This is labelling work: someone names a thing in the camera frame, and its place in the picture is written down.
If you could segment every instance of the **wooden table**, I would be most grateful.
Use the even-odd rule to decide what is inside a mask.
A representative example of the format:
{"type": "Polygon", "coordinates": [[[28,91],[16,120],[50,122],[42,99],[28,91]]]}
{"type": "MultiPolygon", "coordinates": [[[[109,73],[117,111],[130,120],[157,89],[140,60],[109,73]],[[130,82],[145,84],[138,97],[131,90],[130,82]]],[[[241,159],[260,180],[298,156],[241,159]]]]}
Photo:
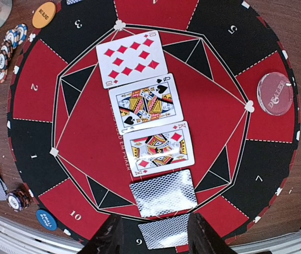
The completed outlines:
{"type": "MultiPolygon", "coordinates": [[[[0,44],[8,29],[17,24],[25,23],[32,31],[32,12],[46,2],[44,0],[13,1],[13,10],[8,21],[0,29],[0,44]]],[[[288,52],[292,63],[300,96],[301,108],[301,0],[248,0],[274,29],[288,52]]],[[[21,46],[16,50],[8,70],[8,78],[0,84],[0,175],[9,189],[15,189],[22,180],[16,170],[7,140],[6,113],[7,96],[11,74],[19,56],[21,46]]],[[[6,202],[0,202],[0,216],[41,231],[44,228],[38,223],[35,213],[38,206],[33,204],[20,214],[13,212],[6,202]]],[[[239,237],[234,244],[276,237],[281,234],[296,231],[301,226],[301,138],[298,154],[288,182],[280,196],[265,216],[249,232],[239,237]]],[[[55,235],[65,237],[60,230],[55,235]]]]}

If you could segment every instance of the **red and black mat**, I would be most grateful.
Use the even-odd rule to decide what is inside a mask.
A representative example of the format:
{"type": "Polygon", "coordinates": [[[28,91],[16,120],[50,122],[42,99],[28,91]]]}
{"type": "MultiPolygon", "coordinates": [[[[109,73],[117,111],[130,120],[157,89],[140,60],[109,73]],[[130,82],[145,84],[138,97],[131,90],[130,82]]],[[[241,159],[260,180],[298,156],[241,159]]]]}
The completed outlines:
{"type": "Polygon", "coordinates": [[[8,135],[17,168],[40,207],[77,241],[86,243],[115,213],[128,232],[125,253],[187,252],[149,251],[144,243],[138,224],[151,219],[140,217],[129,184],[161,174],[131,176],[97,62],[98,44],[149,30],[160,33],[190,126],[196,163],[189,169],[199,203],[192,211],[230,242],[279,195],[300,130],[289,59],[245,2],[62,1],[53,21],[29,35],[16,63],[8,135]],[[273,71],[292,80],[294,103],[283,116],[265,113],[257,99],[260,79],[273,71]],[[244,109],[249,100],[253,113],[244,109]]]}

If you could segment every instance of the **black spade symbol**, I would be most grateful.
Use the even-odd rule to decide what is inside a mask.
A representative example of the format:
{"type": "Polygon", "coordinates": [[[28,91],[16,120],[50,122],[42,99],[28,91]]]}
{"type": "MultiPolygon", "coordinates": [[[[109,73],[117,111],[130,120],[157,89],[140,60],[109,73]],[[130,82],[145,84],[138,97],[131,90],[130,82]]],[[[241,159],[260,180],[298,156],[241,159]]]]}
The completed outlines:
{"type": "Polygon", "coordinates": [[[159,94],[163,94],[168,88],[166,86],[159,85],[157,86],[157,91],[159,94]]]}
{"type": "Polygon", "coordinates": [[[134,124],[133,117],[131,117],[131,116],[127,117],[127,119],[124,120],[124,123],[129,124],[129,125],[133,125],[134,124]]]}

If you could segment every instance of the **blue poker chip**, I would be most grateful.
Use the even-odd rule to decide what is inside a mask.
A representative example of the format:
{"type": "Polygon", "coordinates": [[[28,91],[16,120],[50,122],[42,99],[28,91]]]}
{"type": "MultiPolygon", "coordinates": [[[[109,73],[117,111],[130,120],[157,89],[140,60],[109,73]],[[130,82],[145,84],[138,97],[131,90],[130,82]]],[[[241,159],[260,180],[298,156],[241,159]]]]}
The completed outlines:
{"type": "Polygon", "coordinates": [[[15,27],[15,30],[19,33],[19,45],[21,45],[27,38],[28,27],[25,24],[20,24],[15,27]]]}
{"type": "Polygon", "coordinates": [[[38,221],[44,228],[50,231],[55,231],[57,229],[57,222],[50,212],[43,209],[39,209],[36,212],[36,217],[38,218],[38,221]]]}
{"type": "Polygon", "coordinates": [[[15,29],[10,29],[6,32],[4,41],[10,41],[12,43],[13,49],[19,45],[20,35],[15,29]]]}

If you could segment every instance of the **blue button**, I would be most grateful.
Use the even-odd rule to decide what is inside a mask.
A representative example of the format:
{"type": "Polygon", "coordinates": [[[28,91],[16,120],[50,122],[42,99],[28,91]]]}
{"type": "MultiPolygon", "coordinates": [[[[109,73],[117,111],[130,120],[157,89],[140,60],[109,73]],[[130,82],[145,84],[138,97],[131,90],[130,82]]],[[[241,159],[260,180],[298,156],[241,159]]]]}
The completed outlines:
{"type": "Polygon", "coordinates": [[[39,209],[36,212],[36,216],[41,225],[46,229],[50,231],[55,231],[57,229],[57,222],[51,213],[47,212],[46,210],[39,209]]]}

